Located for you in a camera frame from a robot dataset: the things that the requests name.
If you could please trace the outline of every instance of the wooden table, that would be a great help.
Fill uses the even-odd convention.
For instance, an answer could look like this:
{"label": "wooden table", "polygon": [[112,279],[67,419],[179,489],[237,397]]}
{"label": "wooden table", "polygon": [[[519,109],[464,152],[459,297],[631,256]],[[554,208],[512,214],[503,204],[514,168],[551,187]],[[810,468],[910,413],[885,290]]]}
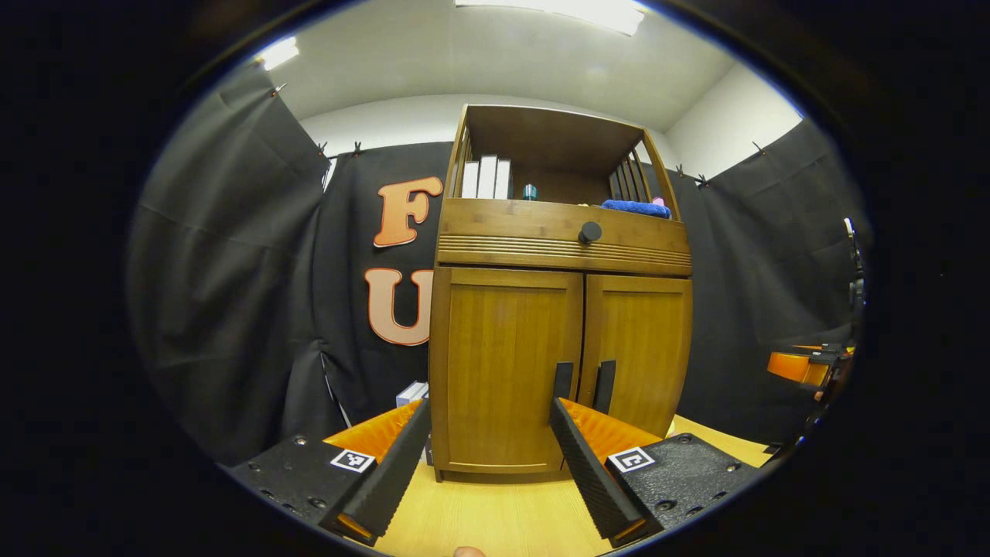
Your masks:
{"label": "wooden table", "polygon": [[[693,433],[752,466],[770,458],[763,452],[766,445],[679,415],[673,430]],[[450,557],[461,545],[477,547],[487,557],[583,557],[612,550],[598,536],[573,480],[515,483],[524,479],[493,477],[478,484],[450,478],[438,484],[433,468],[420,463],[375,549],[397,557]]]}

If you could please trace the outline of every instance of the blue towel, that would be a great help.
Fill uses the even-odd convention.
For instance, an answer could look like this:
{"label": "blue towel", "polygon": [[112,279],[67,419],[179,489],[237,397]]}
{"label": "blue towel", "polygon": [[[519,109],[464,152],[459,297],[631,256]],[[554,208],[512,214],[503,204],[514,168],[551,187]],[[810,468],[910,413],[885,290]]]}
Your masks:
{"label": "blue towel", "polygon": [[652,217],[660,217],[664,219],[670,218],[670,209],[664,207],[663,205],[654,205],[652,203],[639,203],[638,201],[617,201],[615,199],[609,199],[608,201],[602,203],[603,209],[615,209],[617,211],[626,211],[628,213],[639,213],[640,215],[649,215]]}

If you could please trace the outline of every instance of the black drawer knob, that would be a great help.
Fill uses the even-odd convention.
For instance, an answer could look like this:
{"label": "black drawer knob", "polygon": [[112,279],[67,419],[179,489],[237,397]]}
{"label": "black drawer knob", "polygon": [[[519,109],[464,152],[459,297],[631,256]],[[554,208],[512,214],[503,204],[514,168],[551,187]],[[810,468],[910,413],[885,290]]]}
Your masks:
{"label": "black drawer knob", "polygon": [[590,244],[602,237],[602,227],[597,222],[586,222],[581,225],[581,231],[577,233],[577,241],[582,244]]}

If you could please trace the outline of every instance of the white ceiling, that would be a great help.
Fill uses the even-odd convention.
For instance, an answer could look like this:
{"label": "white ceiling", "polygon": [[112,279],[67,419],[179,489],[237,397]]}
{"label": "white ceiling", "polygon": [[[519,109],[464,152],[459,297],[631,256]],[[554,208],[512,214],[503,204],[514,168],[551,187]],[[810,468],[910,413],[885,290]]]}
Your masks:
{"label": "white ceiling", "polygon": [[271,72],[300,120],[445,93],[537,98],[666,132],[734,65],[720,47],[647,13],[632,37],[568,17],[453,0],[367,0],[296,35]]}

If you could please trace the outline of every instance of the orange letter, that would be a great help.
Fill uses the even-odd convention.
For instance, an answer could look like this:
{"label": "orange letter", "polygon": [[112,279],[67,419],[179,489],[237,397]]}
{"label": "orange letter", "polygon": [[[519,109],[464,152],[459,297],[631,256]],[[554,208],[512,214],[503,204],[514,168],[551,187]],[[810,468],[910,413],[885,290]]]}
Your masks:
{"label": "orange letter", "polygon": [[436,197],[444,191],[444,185],[435,176],[383,185],[378,190],[383,201],[381,229],[374,237],[376,248],[401,246],[416,240],[416,231],[409,228],[409,215],[413,216],[416,224],[423,224],[430,211],[430,200],[426,195],[417,193],[410,201],[409,194],[414,191],[426,191]]}
{"label": "orange letter", "polygon": [[413,284],[420,288],[420,305],[412,327],[395,322],[395,285],[402,281],[402,274],[394,269],[369,269],[364,272],[364,279],[368,283],[368,323],[376,335],[392,344],[406,346],[430,340],[433,271],[413,273]]}

